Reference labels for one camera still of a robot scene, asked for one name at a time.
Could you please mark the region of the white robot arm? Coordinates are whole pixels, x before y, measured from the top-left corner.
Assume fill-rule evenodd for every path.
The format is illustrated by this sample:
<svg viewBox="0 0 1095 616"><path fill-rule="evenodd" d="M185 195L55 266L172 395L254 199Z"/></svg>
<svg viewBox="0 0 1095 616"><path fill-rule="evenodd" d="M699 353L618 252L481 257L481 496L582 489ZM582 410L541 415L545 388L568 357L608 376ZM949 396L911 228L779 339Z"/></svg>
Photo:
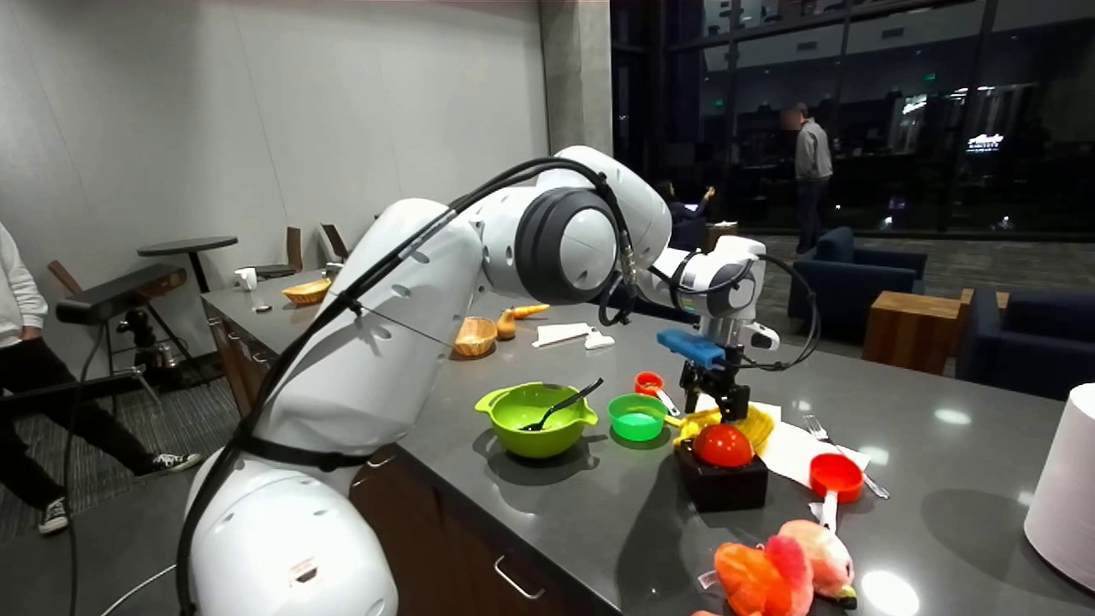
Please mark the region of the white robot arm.
<svg viewBox="0 0 1095 616"><path fill-rule="evenodd" d="M231 442L203 462L176 550L180 616L396 616L388 550L350 479L400 442L473 294L699 322L744 353L760 333L767 245L671 242L671 210L623 161L572 143L451 203L400 199L270 363Z"/></svg>

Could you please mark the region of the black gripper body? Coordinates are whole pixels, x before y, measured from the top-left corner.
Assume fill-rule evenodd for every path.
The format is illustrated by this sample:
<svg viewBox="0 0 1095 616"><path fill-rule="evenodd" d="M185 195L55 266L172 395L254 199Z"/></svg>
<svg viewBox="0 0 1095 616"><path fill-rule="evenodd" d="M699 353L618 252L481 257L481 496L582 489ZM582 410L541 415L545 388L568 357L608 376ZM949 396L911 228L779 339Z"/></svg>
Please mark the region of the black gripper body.
<svg viewBox="0 0 1095 616"><path fill-rule="evenodd" d="M735 381L738 366L696 366L684 363L681 369L681 391L684 391L684 410L696 415L699 410L699 396L712 396L715 406L730 406L730 405L750 405L750 391Z"/></svg>

